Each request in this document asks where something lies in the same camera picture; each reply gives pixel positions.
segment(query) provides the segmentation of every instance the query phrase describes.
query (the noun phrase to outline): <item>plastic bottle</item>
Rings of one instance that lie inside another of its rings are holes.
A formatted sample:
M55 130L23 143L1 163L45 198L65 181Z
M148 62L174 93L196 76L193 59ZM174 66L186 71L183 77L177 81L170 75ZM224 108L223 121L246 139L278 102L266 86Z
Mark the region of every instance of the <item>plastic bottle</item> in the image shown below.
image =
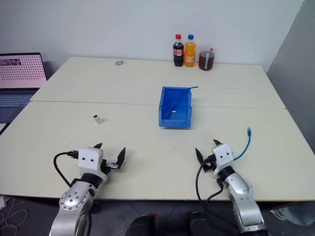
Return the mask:
M196 44L193 41L193 34L188 35L188 42L185 43L185 66L193 67L195 65L195 47Z
M173 44L173 55L175 66L182 66L184 64L184 45L181 42L182 36L180 34L175 35L176 41Z

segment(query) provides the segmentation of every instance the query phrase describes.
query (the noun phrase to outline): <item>power strip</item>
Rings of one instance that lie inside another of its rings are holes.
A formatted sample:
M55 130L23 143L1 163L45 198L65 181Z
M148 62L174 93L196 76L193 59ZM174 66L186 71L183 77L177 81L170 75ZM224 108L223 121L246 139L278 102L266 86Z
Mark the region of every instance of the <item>power strip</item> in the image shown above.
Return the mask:
M4 196L0 196L0 210L6 207L6 201L4 200Z

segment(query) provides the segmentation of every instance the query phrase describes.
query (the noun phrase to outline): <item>cup with brown liquid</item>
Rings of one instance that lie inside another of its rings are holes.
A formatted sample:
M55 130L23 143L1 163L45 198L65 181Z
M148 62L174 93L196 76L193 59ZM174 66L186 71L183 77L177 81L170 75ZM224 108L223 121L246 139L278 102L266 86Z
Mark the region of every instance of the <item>cup with brown liquid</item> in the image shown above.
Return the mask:
M214 49L211 48L208 44L201 45L198 63L199 68L202 70L211 70L214 60Z

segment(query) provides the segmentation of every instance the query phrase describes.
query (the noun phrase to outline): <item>laptop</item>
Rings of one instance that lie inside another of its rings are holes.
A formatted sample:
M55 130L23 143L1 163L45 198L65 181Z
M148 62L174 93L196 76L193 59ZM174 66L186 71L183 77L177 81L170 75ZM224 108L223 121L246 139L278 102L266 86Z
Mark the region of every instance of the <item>laptop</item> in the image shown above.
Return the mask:
M40 53L0 54L0 123L10 123L47 81Z

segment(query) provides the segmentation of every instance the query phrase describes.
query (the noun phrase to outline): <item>gray wall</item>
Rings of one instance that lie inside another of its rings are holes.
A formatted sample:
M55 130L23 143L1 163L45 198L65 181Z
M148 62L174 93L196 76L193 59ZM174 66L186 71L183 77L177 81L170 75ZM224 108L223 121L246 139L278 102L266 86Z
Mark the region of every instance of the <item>gray wall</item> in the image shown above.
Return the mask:
M267 75L315 152L315 0L302 4Z

